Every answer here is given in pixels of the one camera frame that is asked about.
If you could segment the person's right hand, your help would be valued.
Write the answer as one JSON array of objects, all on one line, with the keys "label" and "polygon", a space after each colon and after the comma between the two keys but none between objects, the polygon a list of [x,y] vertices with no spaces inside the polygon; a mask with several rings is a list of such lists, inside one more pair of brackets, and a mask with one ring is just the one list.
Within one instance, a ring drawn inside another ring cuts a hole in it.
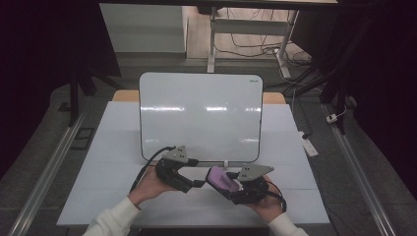
[{"label": "person's right hand", "polygon": [[254,204],[247,204],[263,221],[270,223],[283,214],[281,203],[278,199],[267,196]]}]

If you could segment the black and purple board eraser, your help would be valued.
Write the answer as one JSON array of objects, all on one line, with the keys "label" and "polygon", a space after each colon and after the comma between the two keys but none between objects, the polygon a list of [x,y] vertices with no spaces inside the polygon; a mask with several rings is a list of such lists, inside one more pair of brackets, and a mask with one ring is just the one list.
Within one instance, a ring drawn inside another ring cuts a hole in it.
[{"label": "black and purple board eraser", "polygon": [[239,185],[218,166],[211,167],[208,170],[206,182],[220,193],[233,193],[240,189]]}]

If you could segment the wooden table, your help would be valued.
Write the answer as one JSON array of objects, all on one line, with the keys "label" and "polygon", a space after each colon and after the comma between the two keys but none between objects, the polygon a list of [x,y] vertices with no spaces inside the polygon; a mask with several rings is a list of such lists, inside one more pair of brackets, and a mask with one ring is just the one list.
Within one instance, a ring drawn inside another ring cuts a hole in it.
[{"label": "wooden table", "polygon": [[[113,101],[138,102],[140,100],[140,93],[137,89],[119,89],[112,98]],[[280,92],[264,92],[264,104],[285,104],[285,98]]]}]

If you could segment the aluminium rail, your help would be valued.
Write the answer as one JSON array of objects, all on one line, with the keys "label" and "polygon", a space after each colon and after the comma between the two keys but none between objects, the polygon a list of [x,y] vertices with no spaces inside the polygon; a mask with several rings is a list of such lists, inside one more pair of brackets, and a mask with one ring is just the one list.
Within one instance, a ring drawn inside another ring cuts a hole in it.
[{"label": "aluminium rail", "polygon": [[396,236],[392,223],[390,222],[387,213],[376,195],[371,183],[369,182],[365,171],[363,170],[357,156],[353,150],[353,147],[349,143],[345,135],[342,135],[335,122],[328,123],[331,127],[333,135],[342,151],[342,154],[346,160],[347,165],[358,185],[358,188],[362,194],[362,197],[369,208],[370,214],[374,218],[374,221],[382,236]]},{"label": "aluminium rail", "polygon": [[7,236],[26,236],[30,226],[48,193],[56,174],[66,157],[71,143],[77,135],[87,112],[83,110],[70,127],[67,127],[56,149],[53,151],[40,177],[34,185],[26,203],[16,218]]}]

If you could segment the black stand with legs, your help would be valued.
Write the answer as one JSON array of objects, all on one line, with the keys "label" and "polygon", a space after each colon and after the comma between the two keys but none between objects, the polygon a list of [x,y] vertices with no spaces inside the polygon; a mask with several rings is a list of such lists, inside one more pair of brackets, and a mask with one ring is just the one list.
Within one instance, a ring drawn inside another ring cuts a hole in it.
[{"label": "black stand with legs", "polygon": [[348,58],[342,57],[329,72],[323,74],[319,79],[307,83],[295,90],[295,95],[298,96],[319,85],[325,84],[319,99],[321,103],[331,103],[336,97],[337,120],[335,121],[335,125],[342,135],[345,134],[343,116],[345,113],[345,98],[348,81],[345,73],[347,72],[346,68],[348,61]]}]

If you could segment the white cabinet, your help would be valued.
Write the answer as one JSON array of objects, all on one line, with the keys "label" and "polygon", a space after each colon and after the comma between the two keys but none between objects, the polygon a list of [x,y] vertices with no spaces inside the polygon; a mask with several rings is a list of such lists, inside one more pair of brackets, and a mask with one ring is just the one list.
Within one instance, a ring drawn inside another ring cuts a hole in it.
[{"label": "white cabinet", "polygon": [[116,52],[184,53],[183,8],[134,4],[99,4]]}]

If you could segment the white dry-erase board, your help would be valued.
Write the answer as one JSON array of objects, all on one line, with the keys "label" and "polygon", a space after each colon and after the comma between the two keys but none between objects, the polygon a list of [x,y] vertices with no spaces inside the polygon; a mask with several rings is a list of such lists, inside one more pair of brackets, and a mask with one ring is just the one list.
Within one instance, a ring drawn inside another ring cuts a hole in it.
[{"label": "white dry-erase board", "polygon": [[147,72],[139,78],[139,93],[142,156],[183,146],[200,161],[259,157],[261,77]]}]

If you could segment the person's left hand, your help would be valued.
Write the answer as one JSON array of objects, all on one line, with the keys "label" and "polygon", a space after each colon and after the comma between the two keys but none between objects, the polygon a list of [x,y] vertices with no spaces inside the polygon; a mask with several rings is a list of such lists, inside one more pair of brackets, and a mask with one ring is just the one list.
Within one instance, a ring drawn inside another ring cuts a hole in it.
[{"label": "person's left hand", "polygon": [[129,193],[128,199],[135,207],[139,207],[143,202],[154,199],[168,191],[175,191],[175,188],[159,180],[155,168],[151,166],[147,168],[136,188]]}]

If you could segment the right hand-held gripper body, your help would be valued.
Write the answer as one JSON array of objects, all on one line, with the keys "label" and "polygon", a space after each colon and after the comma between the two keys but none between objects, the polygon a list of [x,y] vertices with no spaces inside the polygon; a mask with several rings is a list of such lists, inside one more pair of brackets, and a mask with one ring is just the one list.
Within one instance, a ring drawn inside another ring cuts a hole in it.
[{"label": "right hand-held gripper body", "polygon": [[244,164],[238,172],[237,181],[243,194],[233,202],[235,205],[254,204],[267,196],[268,183],[264,176],[274,168],[259,164]]}]

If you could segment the white power strip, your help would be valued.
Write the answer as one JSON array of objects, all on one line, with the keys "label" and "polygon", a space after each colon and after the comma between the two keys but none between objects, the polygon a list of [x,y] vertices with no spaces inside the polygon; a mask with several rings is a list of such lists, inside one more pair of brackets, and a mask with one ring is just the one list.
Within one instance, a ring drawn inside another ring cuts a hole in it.
[{"label": "white power strip", "polygon": [[301,144],[302,144],[305,152],[307,153],[307,155],[309,157],[317,156],[319,153],[317,152],[317,150],[315,149],[313,144],[308,139],[308,136],[302,131],[299,131],[298,134],[301,138]]}]

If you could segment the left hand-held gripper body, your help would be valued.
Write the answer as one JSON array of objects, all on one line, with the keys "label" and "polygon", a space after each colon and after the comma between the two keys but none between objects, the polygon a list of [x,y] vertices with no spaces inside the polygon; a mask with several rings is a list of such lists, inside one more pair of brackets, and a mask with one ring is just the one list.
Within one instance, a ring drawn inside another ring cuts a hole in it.
[{"label": "left hand-held gripper body", "polygon": [[179,170],[187,166],[189,159],[184,146],[175,147],[165,153],[158,161],[155,170],[157,177],[170,187],[187,193],[192,187],[193,182],[182,176]]}]

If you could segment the black tripod stand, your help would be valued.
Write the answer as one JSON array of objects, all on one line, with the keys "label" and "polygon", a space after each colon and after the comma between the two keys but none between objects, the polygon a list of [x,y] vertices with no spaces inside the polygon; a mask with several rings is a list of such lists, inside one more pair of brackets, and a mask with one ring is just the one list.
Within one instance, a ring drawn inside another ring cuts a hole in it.
[{"label": "black tripod stand", "polygon": [[92,77],[98,78],[114,89],[123,89],[120,84],[93,66],[76,66],[69,80],[70,105],[65,107],[65,111],[70,112],[69,127],[73,127],[80,116],[79,89],[82,89],[83,93],[87,96],[92,96],[96,93],[96,87],[92,81]]}]

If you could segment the white desk frame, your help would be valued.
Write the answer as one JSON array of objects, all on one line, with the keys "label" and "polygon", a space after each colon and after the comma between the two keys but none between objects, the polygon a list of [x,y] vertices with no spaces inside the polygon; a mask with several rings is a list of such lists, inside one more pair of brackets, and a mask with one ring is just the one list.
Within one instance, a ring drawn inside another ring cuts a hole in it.
[{"label": "white desk frame", "polygon": [[274,57],[278,63],[278,68],[283,79],[290,79],[291,75],[284,60],[286,46],[290,40],[290,35],[295,26],[298,12],[289,10],[287,12],[288,19],[286,21],[264,21],[264,20],[243,20],[243,19],[227,19],[220,18],[216,15],[216,8],[211,8],[209,17],[210,34],[209,34],[209,50],[208,50],[208,72],[214,72],[215,66],[215,47],[214,40],[217,33],[229,34],[252,34],[252,35],[275,35],[281,36],[282,41],[278,49],[273,51]]}]

